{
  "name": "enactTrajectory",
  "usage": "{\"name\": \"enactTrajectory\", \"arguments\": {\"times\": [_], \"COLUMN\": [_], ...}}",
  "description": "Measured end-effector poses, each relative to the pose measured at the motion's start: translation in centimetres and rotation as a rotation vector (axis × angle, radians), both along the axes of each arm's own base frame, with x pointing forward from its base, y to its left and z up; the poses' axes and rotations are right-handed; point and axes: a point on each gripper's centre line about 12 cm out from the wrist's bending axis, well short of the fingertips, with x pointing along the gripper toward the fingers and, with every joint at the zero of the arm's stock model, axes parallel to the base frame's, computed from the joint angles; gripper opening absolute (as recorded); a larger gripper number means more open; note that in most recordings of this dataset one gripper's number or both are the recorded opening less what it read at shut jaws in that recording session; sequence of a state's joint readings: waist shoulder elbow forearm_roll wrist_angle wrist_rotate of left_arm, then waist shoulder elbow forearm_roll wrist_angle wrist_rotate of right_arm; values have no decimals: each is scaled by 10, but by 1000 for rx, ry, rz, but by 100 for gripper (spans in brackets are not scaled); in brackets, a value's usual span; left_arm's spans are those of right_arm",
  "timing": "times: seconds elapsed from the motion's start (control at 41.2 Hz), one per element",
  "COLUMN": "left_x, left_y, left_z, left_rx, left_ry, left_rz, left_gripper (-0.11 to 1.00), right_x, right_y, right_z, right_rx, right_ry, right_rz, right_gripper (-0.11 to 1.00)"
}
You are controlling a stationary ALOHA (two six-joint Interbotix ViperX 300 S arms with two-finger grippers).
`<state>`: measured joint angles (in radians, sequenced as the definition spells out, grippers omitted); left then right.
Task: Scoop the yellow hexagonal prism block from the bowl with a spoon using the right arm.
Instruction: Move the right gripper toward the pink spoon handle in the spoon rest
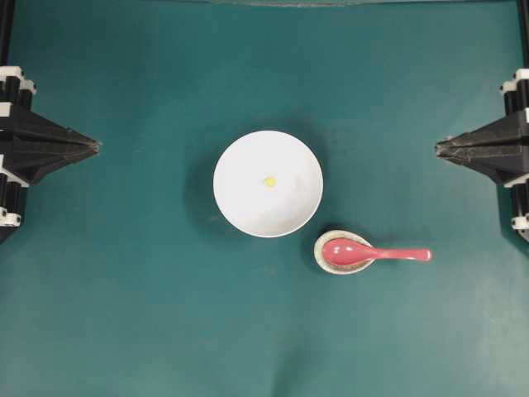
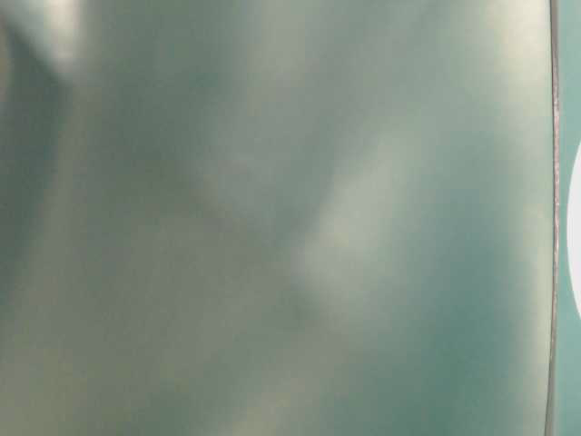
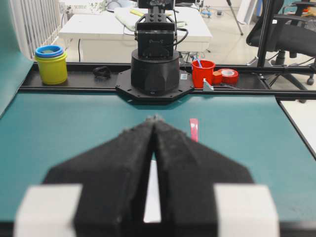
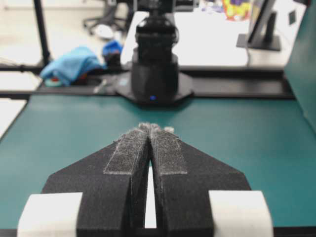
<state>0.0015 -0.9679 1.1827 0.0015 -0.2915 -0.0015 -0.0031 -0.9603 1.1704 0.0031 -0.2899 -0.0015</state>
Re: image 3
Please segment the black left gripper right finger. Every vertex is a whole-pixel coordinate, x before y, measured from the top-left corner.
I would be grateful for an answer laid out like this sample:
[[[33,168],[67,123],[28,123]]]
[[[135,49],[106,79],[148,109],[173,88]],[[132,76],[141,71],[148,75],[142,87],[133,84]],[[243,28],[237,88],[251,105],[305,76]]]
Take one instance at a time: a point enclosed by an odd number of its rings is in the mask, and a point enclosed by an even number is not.
[[[155,123],[154,137],[164,232],[168,237],[217,236],[213,185],[252,184],[249,170],[163,121]]]

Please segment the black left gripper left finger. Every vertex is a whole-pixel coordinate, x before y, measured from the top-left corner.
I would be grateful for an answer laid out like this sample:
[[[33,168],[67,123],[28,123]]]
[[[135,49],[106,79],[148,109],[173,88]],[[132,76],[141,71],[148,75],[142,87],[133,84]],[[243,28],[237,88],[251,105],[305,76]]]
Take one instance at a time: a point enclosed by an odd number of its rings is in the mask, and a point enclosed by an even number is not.
[[[48,171],[45,184],[82,184],[79,237],[135,237],[143,226],[154,124],[146,121]]]

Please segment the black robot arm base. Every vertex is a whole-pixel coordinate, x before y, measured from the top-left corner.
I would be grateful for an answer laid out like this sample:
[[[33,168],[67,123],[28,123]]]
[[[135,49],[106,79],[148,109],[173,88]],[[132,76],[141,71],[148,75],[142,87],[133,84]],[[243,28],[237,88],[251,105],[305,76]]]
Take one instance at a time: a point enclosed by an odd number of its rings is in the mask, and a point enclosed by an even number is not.
[[[135,24],[138,47],[131,53],[131,68],[118,74],[116,90],[138,101],[174,101],[194,89],[174,49],[181,42],[177,24],[165,13],[174,9],[175,1],[139,0],[137,5],[148,12]]]

